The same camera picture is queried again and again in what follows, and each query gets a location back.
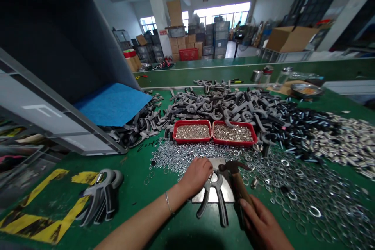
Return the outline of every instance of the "yellow tape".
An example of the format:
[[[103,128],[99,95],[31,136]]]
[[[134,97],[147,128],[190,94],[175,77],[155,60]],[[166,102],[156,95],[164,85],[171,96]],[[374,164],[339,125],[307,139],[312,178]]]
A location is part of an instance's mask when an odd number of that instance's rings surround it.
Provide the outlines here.
[[[54,179],[62,178],[68,174],[68,170],[56,169],[43,182],[41,182],[13,211],[11,211],[1,222],[0,231],[13,234],[32,240],[57,244],[66,231],[69,229],[75,217],[85,207],[89,197],[78,199],[76,204],[62,220],[54,221],[52,219],[22,213],[24,207],[30,204],[36,196]],[[71,181],[80,184],[94,184],[97,172],[81,172],[74,175]]]

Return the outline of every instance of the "hammer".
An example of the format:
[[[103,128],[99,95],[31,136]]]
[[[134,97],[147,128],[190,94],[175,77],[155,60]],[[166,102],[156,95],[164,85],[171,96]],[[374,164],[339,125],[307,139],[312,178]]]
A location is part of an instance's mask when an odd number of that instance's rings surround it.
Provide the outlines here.
[[[238,189],[241,197],[245,199],[251,207],[254,208],[254,203],[251,200],[251,197],[249,193],[246,190],[246,186],[244,185],[242,181],[241,174],[239,173],[238,167],[242,167],[245,170],[251,171],[251,169],[246,166],[245,164],[242,164],[241,162],[238,161],[228,161],[226,164],[220,164],[219,165],[219,171],[224,172],[225,170],[229,170],[230,173],[232,174],[232,177],[234,179],[234,183],[236,185],[236,188]]]

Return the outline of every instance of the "hand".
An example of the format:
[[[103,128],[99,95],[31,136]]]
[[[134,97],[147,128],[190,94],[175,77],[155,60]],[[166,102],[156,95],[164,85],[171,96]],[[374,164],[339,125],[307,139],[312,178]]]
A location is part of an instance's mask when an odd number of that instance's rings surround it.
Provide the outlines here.
[[[273,214],[258,198],[253,195],[250,195],[250,197],[253,200],[255,210],[244,199],[240,199],[240,203],[247,214],[245,223],[254,237],[254,242],[258,243],[258,246],[262,249],[293,250],[292,244],[290,244]]]
[[[196,157],[187,168],[179,185],[183,188],[187,197],[190,198],[203,188],[212,172],[212,164],[207,158]]]

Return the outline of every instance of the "metal plate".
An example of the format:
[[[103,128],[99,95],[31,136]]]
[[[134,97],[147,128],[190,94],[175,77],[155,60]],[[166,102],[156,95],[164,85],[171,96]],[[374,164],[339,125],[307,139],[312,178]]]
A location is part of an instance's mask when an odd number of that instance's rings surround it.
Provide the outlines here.
[[[225,159],[224,158],[209,158],[209,160],[212,163],[212,166],[214,169],[219,169],[220,164],[225,164]],[[229,185],[229,173],[228,171],[225,171],[222,173],[223,175],[223,184],[221,186],[221,191],[223,192],[223,197],[225,203],[233,203],[234,202],[234,196],[232,192],[232,188]],[[217,176],[215,173],[213,174],[211,181],[215,182],[217,180]],[[201,203],[203,200],[204,196],[204,188],[196,195],[193,197],[191,200],[192,203]],[[218,202],[218,196],[216,194],[216,190],[214,187],[210,189],[210,197],[208,199],[209,203],[217,203]]]

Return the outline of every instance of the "red object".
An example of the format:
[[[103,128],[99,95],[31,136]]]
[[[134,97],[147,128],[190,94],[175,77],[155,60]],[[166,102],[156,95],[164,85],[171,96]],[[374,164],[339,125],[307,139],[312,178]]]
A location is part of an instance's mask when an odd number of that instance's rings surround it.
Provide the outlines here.
[[[215,125],[222,124],[226,125],[224,121],[214,121],[212,125],[212,137],[214,139],[214,143],[217,143],[218,145],[228,145],[228,146],[252,146],[253,144],[258,142],[257,135],[254,131],[253,125],[245,122],[230,122],[233,125],[239,125],[239,126],[244,126],[247,127],[250,130],[251,137],[253,138],[252,142],[240,142],[240,141],[227,141],[227,140],[222,140],[222,139],[216,139],[214,135],[214,130],[215,130]]]
[[[180,61],[196,61],[198,59],[197,48],[179,50],[179,53]]]
[[[136,51],[133,49],[131,52],[123,51],[123,53],[124,53],[125,58],[135,57],[137,55]]]
[[[185,125],[207,125],[210,132],[210,137],[203,139],[177,139],[177,128]],[[185,143],[208,143],[212,138],[211,123],[208,120],[179,120],[175,123],[175,128],[173,130],[173,138],[176,142],[181,145]]]

